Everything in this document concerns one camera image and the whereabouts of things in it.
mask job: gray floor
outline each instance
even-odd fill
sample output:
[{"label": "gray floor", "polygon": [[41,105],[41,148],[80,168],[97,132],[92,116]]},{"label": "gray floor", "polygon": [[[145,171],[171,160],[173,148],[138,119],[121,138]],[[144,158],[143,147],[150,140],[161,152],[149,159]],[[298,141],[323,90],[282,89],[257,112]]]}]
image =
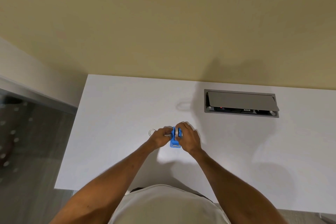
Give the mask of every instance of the gray floor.
[{"label": "gray floor", "polygon": [[[56,190],[54,184],[75,117],[32,103],[8,105],[0,110],[0,121],[3,117],[16,121],[2,127],[2,133],[16,127],[19,141],[9,165],[0,169],[0,222],[48,223],[71,197],[72,191]],[[315,213],[280,212],[289,224],[325,223]]]}]

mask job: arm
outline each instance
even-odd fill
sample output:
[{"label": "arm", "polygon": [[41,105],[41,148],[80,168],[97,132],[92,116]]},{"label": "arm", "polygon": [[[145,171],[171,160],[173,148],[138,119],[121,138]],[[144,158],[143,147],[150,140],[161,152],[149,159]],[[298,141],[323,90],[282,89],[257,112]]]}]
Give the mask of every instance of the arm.
[{"label": "arm", "polygon": [[182,122],[176,127],[181,128],[183,135],[178,138],[179,144],[203,170],[232,224],[287,223],[263,194],[225,170],[201,149],[198,133],[188,123]]},{"label": "arm", "polygon": [[135,152],[79,190],[51,224],[107,223],[147,156],[170,141],[171,128],[160,128]]}]

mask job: desk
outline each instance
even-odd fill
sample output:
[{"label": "desk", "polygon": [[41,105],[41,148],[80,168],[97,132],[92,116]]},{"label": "desk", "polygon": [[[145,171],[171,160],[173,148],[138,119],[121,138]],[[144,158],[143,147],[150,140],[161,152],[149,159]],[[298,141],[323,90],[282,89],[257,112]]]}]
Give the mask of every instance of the desk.
[{"label": "desk", "polygon": [[[279,118],[204,112],[204,89],[274,93]],[[188,121],[202,147],[279,209],[336,213],[335,90],[89,75],[55,188],[79,190],[148,139]],[[197,163],[169,144],[131,188],[164,183],[217,202]]]}]

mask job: white shirt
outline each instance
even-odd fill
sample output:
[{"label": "white shirt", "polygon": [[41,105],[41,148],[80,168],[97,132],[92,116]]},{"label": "white shirt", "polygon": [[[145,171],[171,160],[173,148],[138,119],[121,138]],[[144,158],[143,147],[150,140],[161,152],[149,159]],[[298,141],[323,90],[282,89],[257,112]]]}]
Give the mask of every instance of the white shirt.
[{"label": "white shirt", "polygon": [[231,224],[210,200],[168,185],[153,185],[124,196],[109,224]]}]

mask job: hand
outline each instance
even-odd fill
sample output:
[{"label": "hand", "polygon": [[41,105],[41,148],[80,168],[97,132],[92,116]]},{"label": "hand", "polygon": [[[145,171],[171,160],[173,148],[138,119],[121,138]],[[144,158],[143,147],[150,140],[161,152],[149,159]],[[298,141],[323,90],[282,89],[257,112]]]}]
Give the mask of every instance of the hand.
[{"label": "hand", "polygon": [[172,128],[159,128],[149,137],[147,143],[154,147],[154,150],[165,146],[171,139],[170,136],[166,135],[170,135],[172,130]]},{"label": "hand", "polygon": [[197,131],[193,130],[188,123],[181,122],[176,125],[176,128],[180,128],[182,130],[182,138],[175,138],[183,150],[188,152],[190,155],[202,150],[201,140]]}]

